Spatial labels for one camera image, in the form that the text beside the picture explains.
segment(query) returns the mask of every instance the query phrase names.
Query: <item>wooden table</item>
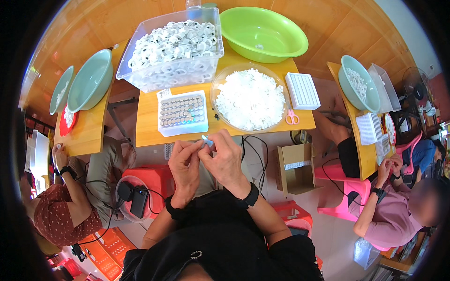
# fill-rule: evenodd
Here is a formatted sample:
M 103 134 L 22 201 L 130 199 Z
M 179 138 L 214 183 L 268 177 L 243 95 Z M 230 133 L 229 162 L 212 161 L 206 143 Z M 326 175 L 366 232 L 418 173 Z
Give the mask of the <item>wooden table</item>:
M 331 74 L 336 81 L 336 84 L 339 86 L 339 91 L 341 92 L 342 99 L 344 100 L 345 107 L 347 109 L 348 116 L 351 121 L 351 126 L 353 128 L 353 134 L 355 135 L 356 148 L 358 150 L 358 159 L 360 163 L 360 176 L 361 180 L 365 180 L 371 174 L 375 173 L 378 170 L 377 164 L 377 152 L 375 150 L 375 144 L 371 145 L 362 145 L 360 138 L 360 130 L 358 129 L 358 125 L 356 124 L 356 117 L 361 116 L 369 111 L 361 111 L 358 108 L 354 107 L 353 104 L 345 96 L 342 91 L 341 84 L 339 83 L 339 69 L 341 69 L 341 65 L 333 62 L 327 62 L 328 68 L 331 71 Z M 385 157 L 391 157 L 395 151 L 395 148 L 390 149 L 389 153 Z
M 59 132 L 59 122 L 61 121 L 63 113 L 58 113 L 54 143 L 63 143 L 69 156 L 92 154 L 102 151 L 106 107 L 108 106 L 111 88 L 116 80 L 115 73 L 127 43 L 128 40 L 125 40 L 119 43 L 118 47 L 116 45 L 116 48 L 111 50 L 111 62 L 114 69 L 114 76 L 105 95 L 100 102 L 90 110 L 79 111 L 75 127 L 73 127 L 73 130 L 65 137 L 61 137 Z
M 234 65 L 237 63 L 250 62 L 249 59 L 242 57 L 237 54 L 228 45 L 228 42 L 224 39 L 225 55 L 219 59 L 216 73 L 219 73 L 222 69 L 227 66 Z M 271 71 L 275 72 L 281 79 L 284 80 L 288 72 L 298 73 L 295 62 L 292 58 L 280 63 L 259 63 L 269 68 Z M 138 105 L 138 115 L 136 121 L 136 146 L 143 147 L 149 145 L 157 145 L 164 143 L 174 143 L 176 140 L 191 141 L 201 139 L 203 134 L 213 134 L 222 128 L 229 131 L 232 136 L 245 134 L 242 131 L 236 130 L 228 126 L 225 122 L 221 120 L 216 120 L 214 115 L 215 111 L 212 109 L 212 103 L 210 99 L 210 88 L 211 83 L 199 84 L 199 85 L 189 85 L 177 88 L 171 88 L 172 95 L 188 93 L 197 90 L 204 90 L 207 100 L 207 113 L 208 113 L 208 123 L 209 130 L 207 133 L 197 133 L 197 134 L 183 134 L 173 137 L 164 137 L 158 131 L 158 99 L 156 97 L 156 92 L 144 93 L 140 92 L 139 105 Z M 292 130 L 304 130 L 304 129 L 314 129 L 315 122 L 312 116 L 311 110 L 294 110 L 295 114 L 300 118 L 300 122 L 297 125 L 288 125 L 284 120 L 281 124 L 274 128 L 271 132 L 281 132 L 281 131 L 292 131 Z

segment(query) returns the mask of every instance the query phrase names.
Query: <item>red polka dot shirt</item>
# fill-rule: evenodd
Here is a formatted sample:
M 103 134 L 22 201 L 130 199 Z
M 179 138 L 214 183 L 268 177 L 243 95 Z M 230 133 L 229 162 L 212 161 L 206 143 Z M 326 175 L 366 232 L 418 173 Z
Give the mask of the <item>red polka dot shirt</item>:
M 90 216 L 73 227 L 67 202 L 71 202 L 66 185 L 54 184 L 39 195 L 34 212 L 34 225 L 41 235 L 56 246 L 70 246 L 102 228 L 97 210 L 91 206 Z

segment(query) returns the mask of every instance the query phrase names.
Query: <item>black shirt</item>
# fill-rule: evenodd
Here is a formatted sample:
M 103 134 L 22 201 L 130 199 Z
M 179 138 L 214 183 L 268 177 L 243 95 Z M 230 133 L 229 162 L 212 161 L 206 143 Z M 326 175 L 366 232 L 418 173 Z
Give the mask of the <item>black shirt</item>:
M 322 280 L 311 239 L 294 235 L 267 249 L 246 209 L 226 190 L 194 199 L 188 219 L 149 250 L 129 250 L 121 281 L 172 281 L 199 263 L 215 281 Z

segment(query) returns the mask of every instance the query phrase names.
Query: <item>hair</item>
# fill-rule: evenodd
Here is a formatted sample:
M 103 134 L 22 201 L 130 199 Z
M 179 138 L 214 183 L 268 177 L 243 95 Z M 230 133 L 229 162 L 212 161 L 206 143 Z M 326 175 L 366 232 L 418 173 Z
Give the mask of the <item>hair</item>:
M 445 176 L 432 180 L 430 187 L 437 194 L 437 216 L 432 223 L 438 225 L 445 219 L 450 209 L 450 180 Z

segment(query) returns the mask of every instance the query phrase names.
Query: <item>hand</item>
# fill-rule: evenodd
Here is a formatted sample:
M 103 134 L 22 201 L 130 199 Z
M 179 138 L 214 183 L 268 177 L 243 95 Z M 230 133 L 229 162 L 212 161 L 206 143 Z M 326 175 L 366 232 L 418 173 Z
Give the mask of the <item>hand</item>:
M 384 182 L 387 180 L 387 177 L 389 176 L 389 172 L 392 168 L 392 160 L 391 159 L 384 159 L 380 166 L 378 167 L 378 183 L 377 188 L 380 188 L 383 186 Z
M 52 149 L 53 164 L 55 164 L 58 172 L 65 166 L 69 164 L 69 155 L 66 151 L 65 146 L 62 143 L 56 143 Z
M 400 176 L 401 168 L 403 167 L 403 161 L 400 158 L 400 155 L 394 154 L 391 156 L 392 161 L 392 171 L 396 177 Z
M 214 142 L 210 148 L 205 145 L 198 152 L 206 169 L 234 196 L 244 199 L 251 190 L 241 169 L 242 149 L 231 138 L 230 133 L 222 129 L 216 134 L 208 135 L 208 139 Z M 217 155 L 212 158 L 210 153 L 216 151 Z
M 200 184 L 198 150 L 203 142 L 203 140 L 196 143 L 176 141 L 173 147 L 169 168 L 176 185 L 171 200 L 174 208 L 184 208 L 192 200 Z

